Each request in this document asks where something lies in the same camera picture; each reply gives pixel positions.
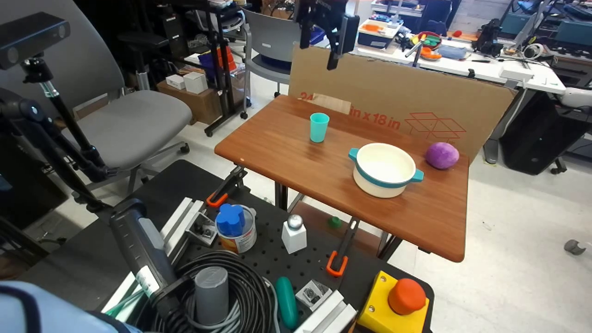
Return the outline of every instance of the gray floor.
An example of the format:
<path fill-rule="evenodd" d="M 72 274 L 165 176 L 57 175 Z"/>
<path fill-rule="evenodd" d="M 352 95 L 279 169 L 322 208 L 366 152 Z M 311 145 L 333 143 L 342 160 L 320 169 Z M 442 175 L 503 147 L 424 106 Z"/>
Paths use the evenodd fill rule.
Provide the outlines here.
<path fill-rule="evenodd" d="M 254 78 L 254 108 L 261 110 L 276 86 Z M 191 143 L 183 160 L 224 178 L 231 163 L 213 154 L 220 139 L 242 125 L 233 119 L 213 139 L 204 126 L 183 130 Z M 470 169 L 466 260 L 450 263 L 403 245 L 390 260 L 437 293 L 433 332 L 439 333 L 588 333 L 592 332 L 592 250 L 572 258 L 566 239 L 592 239 L 592 169 L 568 165 L 561 176 L 533 178 L 476 158 Z M 272 182 L 250 173 L 246 186 L 272 199 Z M 124 186 L 98 193 L 118 202 Z M 94 221 L 72 200 L 30 230 L 33 237 L 70 237 Z"/>

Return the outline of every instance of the white bottle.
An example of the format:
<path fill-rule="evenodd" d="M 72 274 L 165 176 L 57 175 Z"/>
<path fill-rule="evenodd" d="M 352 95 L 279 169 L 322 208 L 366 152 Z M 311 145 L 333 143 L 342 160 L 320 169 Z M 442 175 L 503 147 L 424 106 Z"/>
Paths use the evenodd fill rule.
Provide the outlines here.
<path fill-rule="evenodd" d="M 307 249 L 307 228 L 303 226 L 300 215 L 292 215 L 283 223 L 281 241 L 289 254 Z"/>

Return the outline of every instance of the wooden table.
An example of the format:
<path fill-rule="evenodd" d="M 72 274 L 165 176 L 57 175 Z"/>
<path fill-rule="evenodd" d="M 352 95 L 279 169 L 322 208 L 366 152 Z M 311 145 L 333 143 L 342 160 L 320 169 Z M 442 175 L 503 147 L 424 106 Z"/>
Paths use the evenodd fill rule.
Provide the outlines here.
<path fill-rule="evenodd" d="M 309 143 L 309 115 L 331 117 L 328 139 Z M 352 176 L 350 149 L 390 143 L 407 150 L 426 182 L 390 200 L 363 193 Z M 435 171 L 424 162 L 427 143 L 279 97 L 226 138 L 215 152 L 305 197 L 361 219 L 383 232 L 451 261 L 464 258 L 468 162 Z"/>

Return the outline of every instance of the blue bottle cap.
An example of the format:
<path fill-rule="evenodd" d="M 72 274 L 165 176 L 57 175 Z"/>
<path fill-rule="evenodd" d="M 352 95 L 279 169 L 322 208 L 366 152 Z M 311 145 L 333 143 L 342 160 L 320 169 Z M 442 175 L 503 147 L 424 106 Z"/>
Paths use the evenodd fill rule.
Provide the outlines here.
<path fill-rule="evenodd" d="M 241 237 L 244 230 L 242 208 L 224 204 L 217 215 L 217 228 L 222 234 L 222 237 Z"/>

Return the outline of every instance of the teal cup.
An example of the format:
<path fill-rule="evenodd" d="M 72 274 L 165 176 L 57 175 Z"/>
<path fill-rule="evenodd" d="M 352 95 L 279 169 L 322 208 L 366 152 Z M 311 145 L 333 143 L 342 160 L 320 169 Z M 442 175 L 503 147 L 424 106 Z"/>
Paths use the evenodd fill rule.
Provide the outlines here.
<path fill-rule="evenodd" d="M 329 117 L 326 113 L 311 115 L 311 141 L 324 143 L 328 138 Z"/>

